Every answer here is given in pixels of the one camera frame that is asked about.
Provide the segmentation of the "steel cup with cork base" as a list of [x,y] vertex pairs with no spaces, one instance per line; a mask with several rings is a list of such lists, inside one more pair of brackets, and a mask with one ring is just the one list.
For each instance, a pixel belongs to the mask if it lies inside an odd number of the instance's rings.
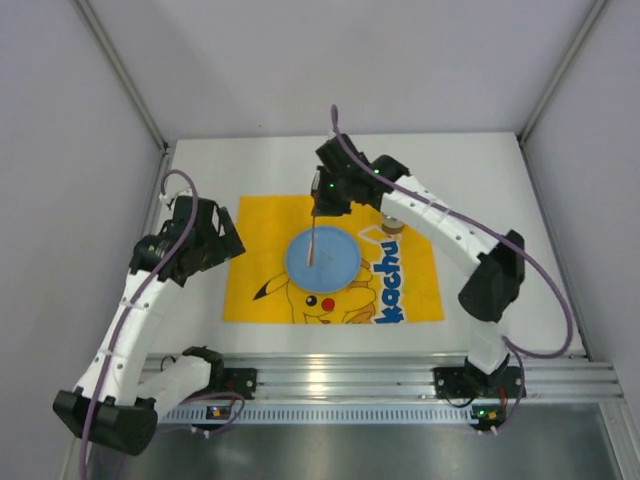
[[383,214],[381,216],[381,229],[388,235],[400,234],[405,228],[405,224],[395,217]]

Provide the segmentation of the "blue plastic plate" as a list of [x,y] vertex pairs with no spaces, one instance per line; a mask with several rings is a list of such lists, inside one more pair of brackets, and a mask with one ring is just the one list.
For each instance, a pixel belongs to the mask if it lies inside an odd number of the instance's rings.
[[360,270],[358,243],[342,229],[317,226],[314,265],[308,267],[310,229],[290,242],[285,254],[286,273],[297,287],[311,293],[328,294],[344,289]]

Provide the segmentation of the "yellow Pikachu cloth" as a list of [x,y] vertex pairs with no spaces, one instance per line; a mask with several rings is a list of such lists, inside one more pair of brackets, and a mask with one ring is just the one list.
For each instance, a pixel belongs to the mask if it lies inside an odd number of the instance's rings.
[[305,196],[243,197],[236,227],[246,247],[231,262],[223,319],[256,324],[399,324],[444,318],[431,243],[410,227],[382,228],[373,208],[321,218],[320,227],[349,235],[360,249],[353,281],[335,293],[309,293],[285,267],[291,241],[311,228],[312,200]]

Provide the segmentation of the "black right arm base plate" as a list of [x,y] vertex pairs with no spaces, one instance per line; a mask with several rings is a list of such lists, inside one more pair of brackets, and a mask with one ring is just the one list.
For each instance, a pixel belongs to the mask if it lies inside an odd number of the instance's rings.
[[491,375],[471,366],[437,367],[433,370],[436,397],[441,400],[515,399],[524,386],[520,369],[507,366]]

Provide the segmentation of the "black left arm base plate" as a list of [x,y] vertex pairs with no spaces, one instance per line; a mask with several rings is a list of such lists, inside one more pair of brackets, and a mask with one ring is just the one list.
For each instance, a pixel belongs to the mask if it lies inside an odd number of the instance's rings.
[[253,400],[257,389],[258,371],[255,368],[226,367],[220,390],[235,392],[245,400]]

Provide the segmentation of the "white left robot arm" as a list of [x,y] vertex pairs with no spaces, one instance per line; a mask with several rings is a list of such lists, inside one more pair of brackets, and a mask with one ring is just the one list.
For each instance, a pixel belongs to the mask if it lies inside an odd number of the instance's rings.
[[228,210],[215,201],[181,195],[171,211],[158,234],[136,244],[120,304],[90,366],[53,402],[75,437],[131,456],[147,448],[159,421],[182,401],[228,384],[222,355],[199,346],[140,379],[166,310],[187,279],[245,251]]

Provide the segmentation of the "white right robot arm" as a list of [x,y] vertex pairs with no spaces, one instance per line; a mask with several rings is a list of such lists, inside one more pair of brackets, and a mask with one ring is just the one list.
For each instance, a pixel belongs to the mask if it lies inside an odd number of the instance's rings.
[[494,238],[472,226],[429,192],[410,169],[389,155],[370,162],[348,135],[339,134],[316,149],[320,165],[311,186],[313,212],[342,216],[354,203],[369,206],[421,234],[453,260],[467,277],[458,294],[475,319],[466,362],[496,375],[507,362],[498,324],[519,296],[525,279],[524,238],[516,231]]

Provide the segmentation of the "copper fork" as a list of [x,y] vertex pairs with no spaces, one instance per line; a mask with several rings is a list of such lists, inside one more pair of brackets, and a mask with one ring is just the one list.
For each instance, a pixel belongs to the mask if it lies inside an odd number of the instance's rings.
[[315,234],[316,234],[316,224],[317,224],[317,216],[315,213],[312,214],[312,225],[310,229],[309,236],[309,250],[307,256],[307,266],[312,267],[314,265],[314,255],[315,255]]

